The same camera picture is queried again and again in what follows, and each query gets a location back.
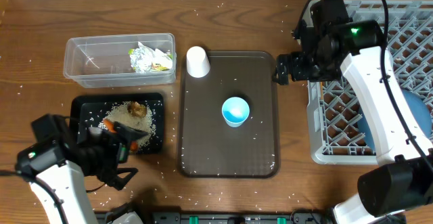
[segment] gray dish rack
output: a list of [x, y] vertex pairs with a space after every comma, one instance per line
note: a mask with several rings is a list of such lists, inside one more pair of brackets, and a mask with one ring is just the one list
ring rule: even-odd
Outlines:
[[[377, 20], [383, 27], [380, 1], [345, 0], [354, 22]], [[388, 48], [394, 73], [402, 89], [416, 93], [430, 110], [433, 120], [433, 1], [387, 1]], [[312, 24], [309, 12], [304, 17]], [[364, 142], [357, 122], [358, 99], [341, 78], [326, 83], [308, 83], [307, 116], [311, 157], [319, 164], [377, 164], [375, 152]]]

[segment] brown tray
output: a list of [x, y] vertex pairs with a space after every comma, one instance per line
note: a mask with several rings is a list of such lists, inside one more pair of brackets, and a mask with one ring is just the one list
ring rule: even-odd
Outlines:
[[[272, 177], [279, 168], [275, 60], [261, 51], [209, 51], [210, 72], [182, 69], [178, 163], [188, 177]], [[238, 128], [224, 121], [226, 99], [250, 105]]]

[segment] green light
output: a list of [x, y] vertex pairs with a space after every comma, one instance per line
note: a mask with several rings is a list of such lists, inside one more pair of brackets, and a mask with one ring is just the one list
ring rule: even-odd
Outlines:
[[198, 224], [198, 217], [189, 217], [189, 224]]
[[359, 28], [351, 28], [350, 31], [352, 31], [352, 34], [356, 35]]
[[286, 223], [287, 223], [286, 218], [283, 218], [283, 217], [277, 218], [277, 224], [286, 224]]
[[34, 153], [34, 152], [30, 152], [30, 153], [28, 153], [28, 157], [31, 159], [31, 158], [33, 158], [33, 157], [35, 157], [36, 156], [36, 153]]
[[123, 161], [126, 154], [127, 154], [127, 148], [123, 146], [122, 149], [120, 149], [119, 161]]

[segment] wooden board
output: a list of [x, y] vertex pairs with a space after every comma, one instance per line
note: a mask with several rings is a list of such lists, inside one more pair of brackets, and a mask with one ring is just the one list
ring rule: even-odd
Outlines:
[[[345, 201], [356, 193], [358, 177], [374, 167], [324, 166], [311, 160], [308, 94], [302, 81], [277, 87], [281, 167], [275, 177], [190, 179], [174, 171], [180, 67], [187, 49], [201, 45], [211, 50], [263, 50], [274, 58], [299, 50], [290, 31], [305, 1], [9, 0], [0, 26], [0, 169], [13, 169], [16, 154], [34, 143], [32, 120], [48, 112], [69, 115], [70, 103], [78, 95], [159, 92], [166, 103], [163, 153], [130, 157], [125, 166], [137, 167], [138, 174], [120, 192], [103, 187], [89, 194], [96, 210], [134, 201], [143, 210], [178, 206], [193, 211], [288, 213]], [[84, 89], [64, 78], [69, 38], [147, 32], [174, 34], [179, 59], [176, 83]], [[88, 189], [98, 185], [95, 178], [86, 179]], [[0, 178], [0, 189], [0, 223], [47, 223], [23, 180]], [[431, 223], [431, 210], [427, 206], [408, 212], [409, 222]]]

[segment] blue bowl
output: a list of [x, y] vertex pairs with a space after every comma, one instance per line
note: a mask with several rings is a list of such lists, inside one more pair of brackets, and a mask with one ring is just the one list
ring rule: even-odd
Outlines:
[[230, 127], [238, 127], [250, 115], [250, 106], [242, 98], [231, 97], [224, 102], [222, 113], [225, 122]]
[[[424, 133], [424, 135], [429, 137], [432, 134], [432, 118], [430, 117], [430, 112], [428, 111], [427, 106], [416, 94], [404, 89], [402, 89], [401, 92], [403, 92], [403, 96], [406, 99], [407, 105], [411, 109], [412, 115], [417, 121], [421, 131]], [[375, 150], [373, 136], [371, 135], [371, 131], [368, 127], [367, 119], [364, 117], [362, 108], [359, 108], [358, 113], [363, 116], [358, 121], [358, 130], [360, 133], [365, 134], [364, 142], [368, 145], [368, 147], [370, 147], [372, 150]]]

